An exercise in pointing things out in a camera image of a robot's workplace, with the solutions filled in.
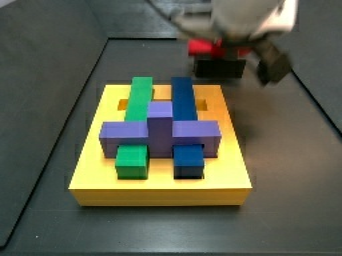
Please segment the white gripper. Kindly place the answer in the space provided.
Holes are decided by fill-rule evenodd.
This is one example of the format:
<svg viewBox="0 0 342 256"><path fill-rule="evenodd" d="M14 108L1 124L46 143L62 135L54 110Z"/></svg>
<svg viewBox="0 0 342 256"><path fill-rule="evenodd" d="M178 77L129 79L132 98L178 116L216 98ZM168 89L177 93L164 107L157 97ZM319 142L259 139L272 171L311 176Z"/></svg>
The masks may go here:
<svg viewBox="0 0 342 256"><path fill-rule="evenodd" d="M185 7L170 21L182 38L209 41L223 39L223 59L239 58L237 41L252 41L263 36L292 30L299 0L209 0ZM253 46L259 57L256 75L260 83L277 83L291 71L291 62L269 40Z"/></svg>

